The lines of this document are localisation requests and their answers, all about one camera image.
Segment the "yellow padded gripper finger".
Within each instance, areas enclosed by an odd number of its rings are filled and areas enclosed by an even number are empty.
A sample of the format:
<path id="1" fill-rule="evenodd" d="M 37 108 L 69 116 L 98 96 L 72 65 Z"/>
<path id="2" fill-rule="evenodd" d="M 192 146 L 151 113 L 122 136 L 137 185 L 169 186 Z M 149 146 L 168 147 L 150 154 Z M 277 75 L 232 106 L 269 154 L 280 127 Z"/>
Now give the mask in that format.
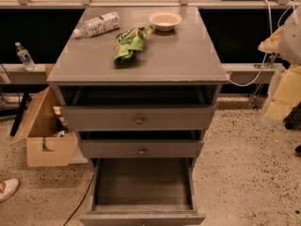
<path id="1" fill-rule="evenodd" d="M 258 50 L 263 53 L 280 53 L 280 39 L 282 34 L 283 26 L 280 26 L 277 30 L 275 30 L 269 38 L 262 41 L 258 46 Z"/>

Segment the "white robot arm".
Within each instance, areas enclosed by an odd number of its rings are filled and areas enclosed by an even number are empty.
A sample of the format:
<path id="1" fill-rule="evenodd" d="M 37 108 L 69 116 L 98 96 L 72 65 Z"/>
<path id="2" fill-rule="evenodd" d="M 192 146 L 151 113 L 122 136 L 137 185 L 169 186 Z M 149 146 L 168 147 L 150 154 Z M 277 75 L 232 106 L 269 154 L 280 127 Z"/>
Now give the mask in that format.
<path id="1" fill-rule="evenodd" d="M 291 64 L 301 64 L 301 6 L 287 18 L 266 40 L 258 46 L 264 53 L 276 53 Z"/>

